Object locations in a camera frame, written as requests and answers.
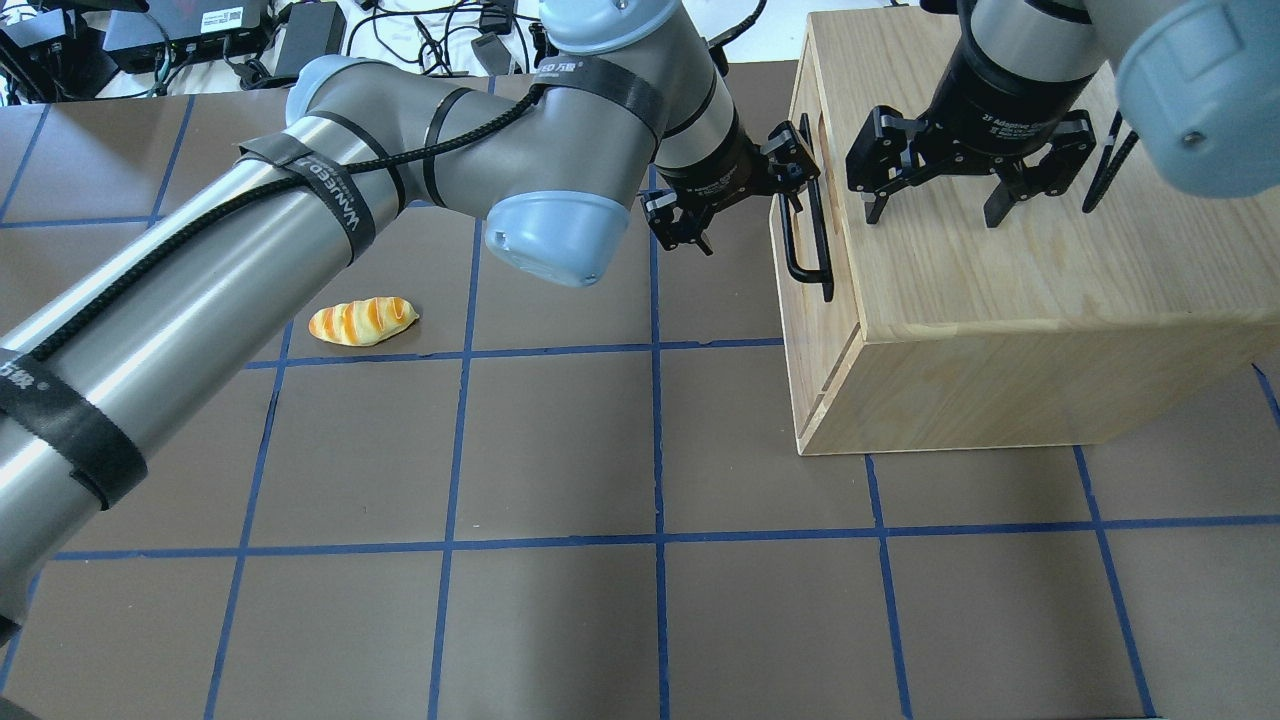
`wooden drawer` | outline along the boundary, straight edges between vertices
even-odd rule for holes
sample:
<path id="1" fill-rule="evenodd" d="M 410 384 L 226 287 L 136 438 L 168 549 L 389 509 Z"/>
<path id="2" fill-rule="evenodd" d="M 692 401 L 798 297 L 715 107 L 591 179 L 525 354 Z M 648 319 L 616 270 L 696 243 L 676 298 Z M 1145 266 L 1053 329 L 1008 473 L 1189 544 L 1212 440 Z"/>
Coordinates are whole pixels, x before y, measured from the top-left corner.
<path id="1" fill-rule="evenodd" d="M 823 168 L 833 302 L 788 277 L 771 215 L 803 455 L 1102 442 L 1280 345 L 1280 192 L 1181 195 L 1140 143 L 1092 215 L 1097 154 L 996 229 L 996 179 L 975 177 L 902 191 L 867 225 L 845 154 L 873 105 L 928 105 L 957 38 L 918 9 L 809 17 L 791 119 L 809 115 Z M 1078 106 L 1106 132 L 1108 69 Z M 797 254 L 815 266 L 808 214 Z"/>

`robotic arm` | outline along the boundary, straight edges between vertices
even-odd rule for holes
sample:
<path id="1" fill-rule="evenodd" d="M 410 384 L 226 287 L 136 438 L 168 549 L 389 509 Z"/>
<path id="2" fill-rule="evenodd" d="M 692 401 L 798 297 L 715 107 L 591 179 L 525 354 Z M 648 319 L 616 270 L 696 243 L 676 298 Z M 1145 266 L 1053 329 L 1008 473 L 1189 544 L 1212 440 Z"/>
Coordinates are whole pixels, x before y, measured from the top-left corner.
<path id="1" fill-rule="evenodd" d="M 0 644 L 44 562 L 410 201 L 486 218 L 503 260 L 589 286 L 655 156 L 717 209 L 803 174 L 748 138 L 678 0 L 543 0 L 541 19 L 563 54 L 520 102 L 316 60 L 284 132 L 0 338 Z"/>
<path id="2" fill-rule="evenodd" d="M 870 222 L 938 174 L 996 174 L 988 224 L 1062 192 L 1094 143 L 1070 106 L 1105 55 L 1171 183 L 1231 196 L 1280 182 L 1274 0 L 923 4 L 959 13 L 963 38 L 931 106 L 914 120 L 877 108 L 849 154 Z M 518 102 L 367 60 L 312 63 L 283 133 L 246 143 L 220 179 L 0 337 L 0 644 L 44 562 L 410 201 L 483 217 L 499 258 L 588 286 L 650 160 L 671 190 L 643 204 L 668 249 L 709 251 L 716 211 L 791 201 L 815 177 L 790 123 L 750 141 L 678 0 L 543 0 L 541 17 L 566 54 Z"/>

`electronic device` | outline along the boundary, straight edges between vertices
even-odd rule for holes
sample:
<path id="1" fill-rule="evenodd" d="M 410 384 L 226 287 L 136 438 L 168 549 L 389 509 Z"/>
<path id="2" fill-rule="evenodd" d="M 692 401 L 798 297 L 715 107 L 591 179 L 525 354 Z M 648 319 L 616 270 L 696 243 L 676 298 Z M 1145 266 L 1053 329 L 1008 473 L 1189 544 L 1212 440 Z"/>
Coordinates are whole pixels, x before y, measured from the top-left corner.
<path id="1" fill-rule="evenodd" d="M 102 33 L 61 9 L 0 27 L 0 68 L 9 90 L 28 102 L 93 97 L 116 72 L 102 53 Z"/>
<path id="2" fill-rule="evenodd" d="M 64 10 L 120 10 L 124 13 L 146 13 L 151 9 L 147 0 L 45 0 L 45 9 Z"/>
<path id="3" fill-rule="evenodd" d="M 146 15 L 113 12 L 102 49 L 122 70 L 150 73 L 164 58 L 165 35 L 179 64 L 220 59 L 225 38 L 228 55 L 260 53 L 274 29 L 268 0 L 152 0 Z"/>
<path id="4" fill-rule="evenodd" d="M 294 3 L 288 12 L 289 22 L 275 59 L 276 77 L 296 77 L 311 60 L 342 51 L 347 18 L 337 3 Z"/>
<path id="5" fill-rule="evenodd" d="M 509 35 L 511 23 L 516 20 L 516 0 L 489 0 L 480 10 L 480 32 Z"/>
<path id="6" fill-rule="evenodd" d="M 471 41 L 471 53 L 480 60 L 484 72 L 492 76 L 509 76 L 520 68 L 511 56 L 511 51 L 502 44 L 502 40 L 486 32 Z"/>

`power adapter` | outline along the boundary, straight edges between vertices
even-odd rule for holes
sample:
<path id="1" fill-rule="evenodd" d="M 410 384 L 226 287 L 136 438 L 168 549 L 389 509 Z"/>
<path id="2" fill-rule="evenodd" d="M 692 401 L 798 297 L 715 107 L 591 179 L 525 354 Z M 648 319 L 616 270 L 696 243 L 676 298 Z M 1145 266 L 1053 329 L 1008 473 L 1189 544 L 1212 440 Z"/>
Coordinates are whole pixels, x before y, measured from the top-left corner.
<path id="1" fill-rule="evenodd" d="M 516 20 L 516 0 L 490 0 L 480 10 L 480 33 L 511 35 Z"/>
<path id="2" fill-rule="evenodd" d="M 296 77 L 311 60 L 340 53 L 347 32 L 347 19 L 337 3 L 294 3 L 288 8 L 289 22 L 275 59 L 276 77 Z"/>

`light blue joint cap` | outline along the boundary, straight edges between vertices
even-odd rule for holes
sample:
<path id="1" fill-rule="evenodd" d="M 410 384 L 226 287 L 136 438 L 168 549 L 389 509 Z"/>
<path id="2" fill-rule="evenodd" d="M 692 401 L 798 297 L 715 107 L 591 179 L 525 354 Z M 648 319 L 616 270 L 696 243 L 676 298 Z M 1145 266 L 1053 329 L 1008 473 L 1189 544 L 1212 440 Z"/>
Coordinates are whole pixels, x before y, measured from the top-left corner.
<path id="1" fill-rule="evenodd" d="M 298 82 L 289 91 L 288 100 L 284 101 L 284 123 L 293 124 L 302 115 L 307 114 L 311 101 L 315 99 L 320 86 L 329 82 L 329 78 L 353 65 L 366 63 L 380 63 L 367 58 L 347 58 L 346 55 L 321 55 L 302 67 L 298 73 Z"/>
<path id="2" fill-rule="evenodd" d="M 641 40 L 677 8 L 680 0 L 540 0 L 538 14 L 556 47 L 598 55 Z"/>
<path id="3" fill-rule="evenodd" d="M 1134 41 L 1116 95 L 1178 190 L 1247 197 L 1280 184 L 1280 1 L 1185 3 Z"/>
<path id="4" fill-rule="evenodd" d="M 631 214 L 616 200 L 568 190 L 526 192 L 489 210 L 484 242 L 507 263 L 556 284 L 604 275 Z"/>

